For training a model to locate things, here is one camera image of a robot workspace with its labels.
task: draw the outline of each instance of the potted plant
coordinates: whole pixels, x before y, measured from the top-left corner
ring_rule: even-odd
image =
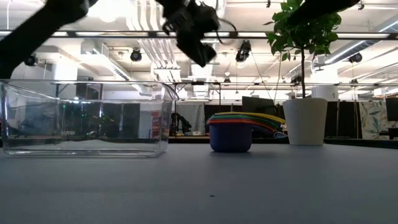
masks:
[[[282,11],[272,16],[273,32],[266,32],[272,54],[282,54],[282,61],[292,55],[301,55],[302,99],[285,101],[284,111],[289,141],[295,145],[322,145],[325,133],[327,100],[305,97],[305,52],[316,55],[330,54],[330,44],[338,39],[333,31],[341,24],[337,13],[327,14],[316,20],[289,26],[288,18],[303,0],[287,0],[280,4]]]

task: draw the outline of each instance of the clear plastic bin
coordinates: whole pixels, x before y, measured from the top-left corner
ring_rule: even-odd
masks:
[[[156,156],[169,140],[174,90],[159,82],[3,80],[10,155]]]

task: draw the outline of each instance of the table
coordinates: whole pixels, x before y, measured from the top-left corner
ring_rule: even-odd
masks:
[[[398,223],[398,151],[171,144],[152,159],[0,157],[0,223]]]

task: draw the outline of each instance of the gray table surface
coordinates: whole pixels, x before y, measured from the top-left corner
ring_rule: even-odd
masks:
[[[171,144],[152,159],[0,157],[0,224],[398,223],[398,150]]]

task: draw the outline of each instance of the white flower pot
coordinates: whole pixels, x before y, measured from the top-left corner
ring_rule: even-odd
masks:
[[[327,100],[294,99],[285,101],[283,106],[290,144],[321,146],[325,135]]]

